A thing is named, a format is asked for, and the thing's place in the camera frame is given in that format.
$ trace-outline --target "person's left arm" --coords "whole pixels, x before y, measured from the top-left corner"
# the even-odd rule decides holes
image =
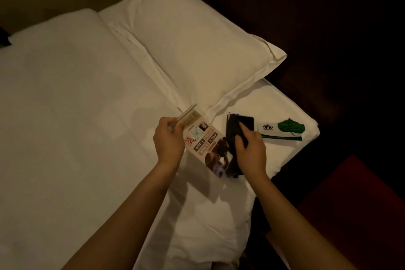
[[[160,119],[154,135],[158,163],[62,270],[133,268],[184,153],[184,124],[169,131],[175,120]]]

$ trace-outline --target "hand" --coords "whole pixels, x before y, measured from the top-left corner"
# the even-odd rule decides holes
[[[155,142],[158,163],[177,169],[184,154],[183,129],[184,122],[176,124],[175,131],[169,131],[169,124],[177,118],[162,117],[156,127],[153,141]]]
[[[245,148],[240,136],[235,137],[236,157],[238,165],[248,182],[257,177],[266,176],[266,145],[257,131],[250,131],[239,122],[249,144]]]

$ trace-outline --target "qr code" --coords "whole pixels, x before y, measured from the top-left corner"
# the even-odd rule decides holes
[[[197,126],[191,127],[189,130],[190,134],[194,137],[194,139],[200,139],[200,137],[204,134],[204,132]]]

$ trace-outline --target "person's right arm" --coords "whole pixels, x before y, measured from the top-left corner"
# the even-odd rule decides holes
[[[356,269],[281,194],[266,174],[266,146],[256,131],[242,123],[248,140],[236,136],[238,164],[256,193],[271,229],[292,270]]]

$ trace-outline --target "mattress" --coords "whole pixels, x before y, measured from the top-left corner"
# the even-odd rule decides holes
[[[114,15],[109,9],[109,17]],[[141,47],[89,9],[28,28],[0,50],[0,268],[61,268],[157,161],[153,134],[177,107],[145,71]],[[259,81],[229,110],[306,125],[302,142],[266,142],[272,176],[319,131],[291,100]],[[135,265],[210,269],[238,258],[255,195],[185,153]]]

